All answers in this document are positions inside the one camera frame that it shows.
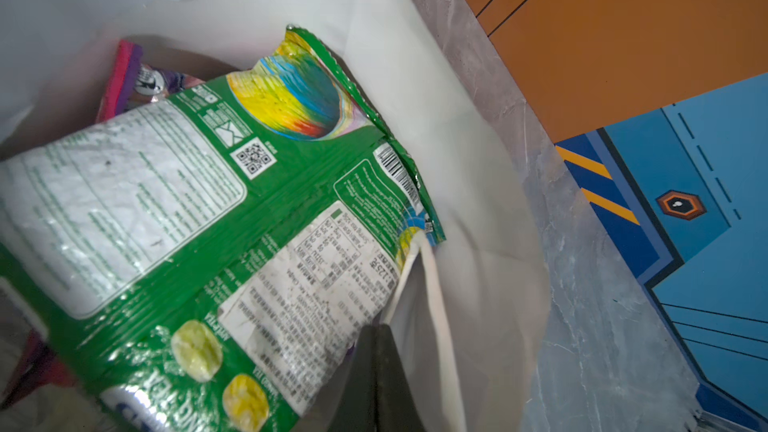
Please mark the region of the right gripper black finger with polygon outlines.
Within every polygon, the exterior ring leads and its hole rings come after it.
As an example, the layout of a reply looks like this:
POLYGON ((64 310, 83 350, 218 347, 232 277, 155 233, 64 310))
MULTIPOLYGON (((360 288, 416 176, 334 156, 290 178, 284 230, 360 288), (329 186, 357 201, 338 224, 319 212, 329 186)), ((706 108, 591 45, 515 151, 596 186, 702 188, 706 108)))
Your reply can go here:
POLYGON ((423 431, 391 328, 365 326, 343 390, 345 431, 423 431))

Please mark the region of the green lime candy bag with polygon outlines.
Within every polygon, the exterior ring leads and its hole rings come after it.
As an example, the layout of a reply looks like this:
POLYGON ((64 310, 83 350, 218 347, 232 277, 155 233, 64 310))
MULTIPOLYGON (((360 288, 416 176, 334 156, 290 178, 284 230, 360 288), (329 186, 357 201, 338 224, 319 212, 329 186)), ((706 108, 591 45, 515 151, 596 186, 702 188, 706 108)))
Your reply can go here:
POLYGON ((1 164, 1 288, 138 431, 288 431, 444 231, 414 160, 290 26, 253 68, 1 164))

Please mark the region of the purple Fox's berries candy bag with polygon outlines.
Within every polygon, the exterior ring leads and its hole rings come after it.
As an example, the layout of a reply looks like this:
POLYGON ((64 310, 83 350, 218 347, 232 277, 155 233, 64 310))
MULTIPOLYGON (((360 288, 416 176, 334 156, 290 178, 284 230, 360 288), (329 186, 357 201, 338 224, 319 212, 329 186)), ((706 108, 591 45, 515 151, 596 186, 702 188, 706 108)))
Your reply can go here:
POLYGON ((11 408, 46 385, 72 388, 76 384, 77 378, 58 354, 38 332, 31 331, 2 393, 1 409, 11 408))

